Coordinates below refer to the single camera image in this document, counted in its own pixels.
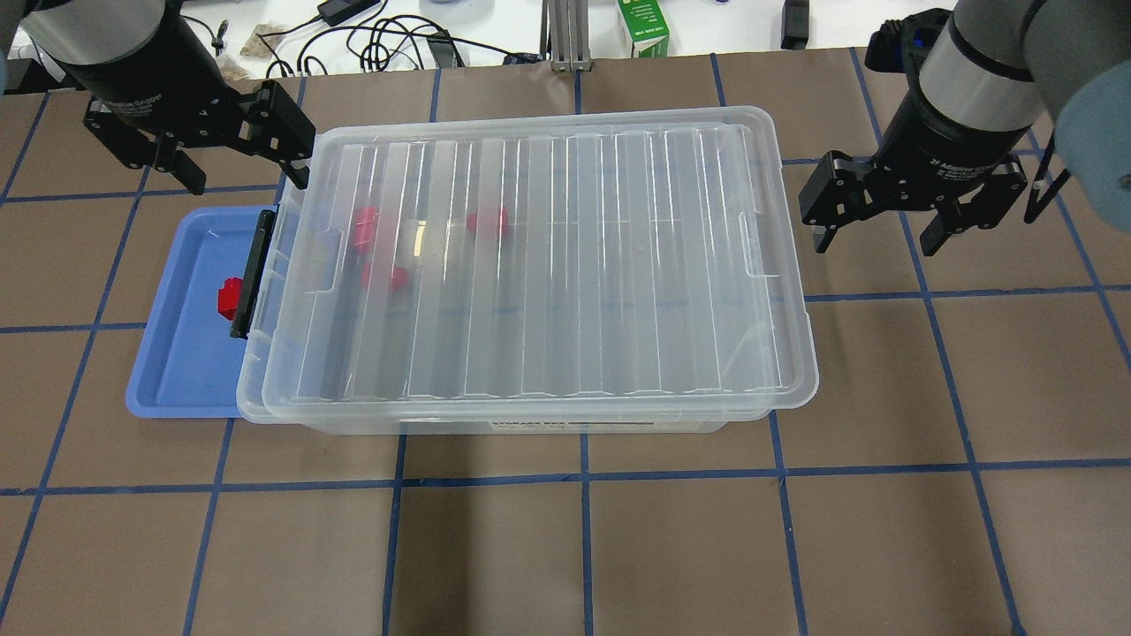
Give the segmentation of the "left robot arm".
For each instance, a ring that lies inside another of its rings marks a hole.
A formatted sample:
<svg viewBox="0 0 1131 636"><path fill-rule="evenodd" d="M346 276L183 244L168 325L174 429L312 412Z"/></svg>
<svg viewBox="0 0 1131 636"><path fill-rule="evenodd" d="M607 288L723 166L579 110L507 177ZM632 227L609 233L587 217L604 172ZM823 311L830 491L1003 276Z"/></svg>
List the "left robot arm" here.
<svg viewBox="0 0 1131 636"><path fill-rule="evenodd" d="M230 148L308 186L316 126L275 80L240 93L166 1L26 1L20 24L90 93L84 126L122 165L174 177L202 194L187 151Z"/></svg>

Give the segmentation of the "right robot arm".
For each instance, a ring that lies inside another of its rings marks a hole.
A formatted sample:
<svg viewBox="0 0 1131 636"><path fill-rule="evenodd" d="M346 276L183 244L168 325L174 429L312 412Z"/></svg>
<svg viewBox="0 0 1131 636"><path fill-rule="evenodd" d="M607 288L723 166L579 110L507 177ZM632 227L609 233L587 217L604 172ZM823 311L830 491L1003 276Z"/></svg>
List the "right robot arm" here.
<svg viewBox="0 0 1131 636"><path fill-rule="evenodd" d="M865 65L907 93L877 153L824 153L800 194L824 253L884 212L930 212L920 247L998 226L1022 194L1033 223L1070 178L1128 230L1126 1L960 1L884 22Z"/></svg>

